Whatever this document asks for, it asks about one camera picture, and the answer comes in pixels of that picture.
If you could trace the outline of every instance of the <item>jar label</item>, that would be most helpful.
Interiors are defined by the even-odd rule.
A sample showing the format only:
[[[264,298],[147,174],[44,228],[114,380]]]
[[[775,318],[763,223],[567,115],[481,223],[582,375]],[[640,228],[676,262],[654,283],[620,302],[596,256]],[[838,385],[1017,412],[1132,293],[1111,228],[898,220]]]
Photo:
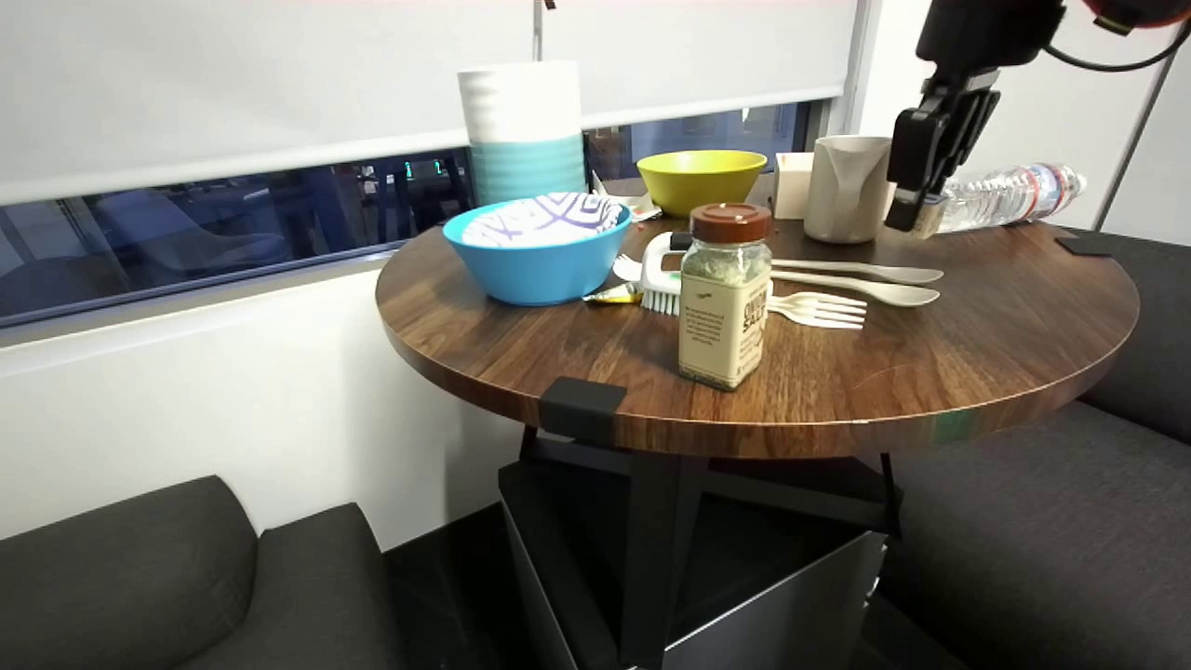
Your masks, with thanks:
[[[749,283],[682,278],[676,369],[735,388],[763,357],[768,271]]]

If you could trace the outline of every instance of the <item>table top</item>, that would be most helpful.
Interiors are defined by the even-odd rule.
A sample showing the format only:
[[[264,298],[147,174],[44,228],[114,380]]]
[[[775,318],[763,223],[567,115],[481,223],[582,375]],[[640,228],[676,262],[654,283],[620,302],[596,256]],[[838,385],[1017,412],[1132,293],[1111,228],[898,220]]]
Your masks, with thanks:
[[[636,223],[640,247],[676,228]],[[444,391],[543,426],[557,380],[616,388],[608,437],[624,449],[689,457],[845,457],[972,439],[1041,417],[1111,364],[1140,293],[1110,256],[1073,256],[1055,228],[948,237],[881,230],[873,247],[819,247],[775,223],[775,256],[944,269],[926,309],[869,302],[862,331],[768,325],[763,364],[735,388],[676,374],[676,320],[636,304],[515,309],[484,298],[438,230],[378,271],[395,349]]]

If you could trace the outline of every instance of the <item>yellow bowl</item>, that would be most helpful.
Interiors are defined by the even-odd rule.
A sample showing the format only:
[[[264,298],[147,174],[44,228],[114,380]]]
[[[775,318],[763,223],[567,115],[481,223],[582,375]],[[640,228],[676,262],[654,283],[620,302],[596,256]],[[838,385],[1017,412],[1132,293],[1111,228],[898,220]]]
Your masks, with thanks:
[[[707,201],[745,201],[763,166],[768,155],[745,150],[689,150],[636,160],[649,196],[668,217],[689,217]]]

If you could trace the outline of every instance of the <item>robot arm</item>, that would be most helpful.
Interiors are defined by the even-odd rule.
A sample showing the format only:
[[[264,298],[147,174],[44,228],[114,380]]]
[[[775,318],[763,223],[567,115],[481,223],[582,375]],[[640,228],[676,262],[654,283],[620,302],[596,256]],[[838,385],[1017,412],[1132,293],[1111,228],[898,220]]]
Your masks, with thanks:
[[[1191,0],[1085,0],[1098,25],[1183,21]],[[910,230],[936,212],[941,182],[967,160],[996,108],[996,66],[1031,62],[1064,17],[1059,0],[935,0],[915,57],[935,61],[920,108],[898,115],[888,228]]]

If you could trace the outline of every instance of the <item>stacked white cups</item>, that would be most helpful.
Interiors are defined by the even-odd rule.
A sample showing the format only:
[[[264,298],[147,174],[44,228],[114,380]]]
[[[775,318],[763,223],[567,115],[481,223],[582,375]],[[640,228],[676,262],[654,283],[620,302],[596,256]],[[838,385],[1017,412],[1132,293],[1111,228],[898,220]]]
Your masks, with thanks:
[[[457,76],[475,201],[584,192],[582,77],[567,61]]]

